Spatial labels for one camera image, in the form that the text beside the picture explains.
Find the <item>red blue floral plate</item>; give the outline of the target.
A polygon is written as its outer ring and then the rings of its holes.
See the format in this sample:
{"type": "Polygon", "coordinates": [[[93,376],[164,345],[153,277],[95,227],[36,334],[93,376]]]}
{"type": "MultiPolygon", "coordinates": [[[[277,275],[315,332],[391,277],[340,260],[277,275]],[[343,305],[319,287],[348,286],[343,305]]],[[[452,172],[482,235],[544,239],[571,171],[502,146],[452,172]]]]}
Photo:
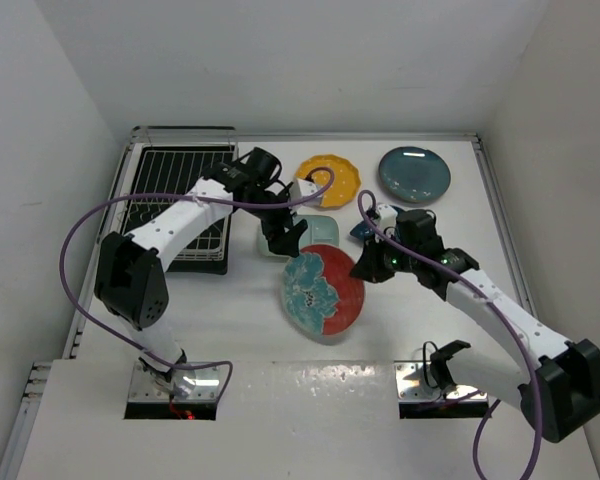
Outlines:
{"type": "Polygon", "coordinates": [[[291,325],[321,344],[346,338],[362,313],[364,283],[351,276],[354,260],[328,244],[313,244],[289,259],[281,274],[281,306],[291,325]]]}

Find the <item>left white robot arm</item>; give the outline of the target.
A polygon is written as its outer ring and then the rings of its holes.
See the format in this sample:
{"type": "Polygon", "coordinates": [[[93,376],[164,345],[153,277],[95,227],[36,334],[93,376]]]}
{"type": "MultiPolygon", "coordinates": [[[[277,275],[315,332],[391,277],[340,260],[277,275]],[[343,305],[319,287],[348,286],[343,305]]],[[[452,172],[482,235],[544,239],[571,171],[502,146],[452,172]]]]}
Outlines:
{"type": "Polygon", "coordinates": [[[274,192],[280,169],[279,159],[261,148],[218,162],[184,198],[128,233],[108,234],[101,243],[94,294],[126,322],[141,346],[144,367],[173,397],[190,394],[196,376],[163,319],[169,302],[165,274],[189,243],[239,209],[259,219],[270,251],[298,256],[307,223],[294,220],[295,208],[318,198],[320,187],[306,177],[274,192]]]}

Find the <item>teal round plate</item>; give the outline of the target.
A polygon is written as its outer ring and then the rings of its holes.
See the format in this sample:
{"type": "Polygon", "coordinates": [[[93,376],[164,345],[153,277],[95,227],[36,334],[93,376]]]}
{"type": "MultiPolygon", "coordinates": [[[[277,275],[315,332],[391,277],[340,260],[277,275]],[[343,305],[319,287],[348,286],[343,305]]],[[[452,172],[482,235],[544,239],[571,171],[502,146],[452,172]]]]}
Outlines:
{"type": "Polygon", "coordinates": [[[386,152],[378,164],[383,190],[406,203],[429,204],[442,197],[451,185],[451,171],[437,153],[415,146],[386,152]]]}

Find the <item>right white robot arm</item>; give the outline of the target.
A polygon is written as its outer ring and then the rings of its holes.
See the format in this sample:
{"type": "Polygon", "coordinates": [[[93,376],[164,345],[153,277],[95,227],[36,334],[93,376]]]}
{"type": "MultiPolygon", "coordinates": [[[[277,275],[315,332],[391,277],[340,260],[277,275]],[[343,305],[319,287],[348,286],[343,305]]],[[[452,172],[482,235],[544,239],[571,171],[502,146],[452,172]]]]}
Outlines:
{"type": "Polygon", "coordinates": [[[445,247],[432,212],[396,213],[381,204],[362,218],[371,232],[351,277],[378,284],[412,274],[509,356],[500,362],[467,341],[452,341],[435,350],[424,368],[435,389],[447,393],[463,384],[491,394],[518,409],[551,443],[600,414],[600,349],[593,342],[574,342],[547,327],[497,287],[473,257],[445,247]]]}

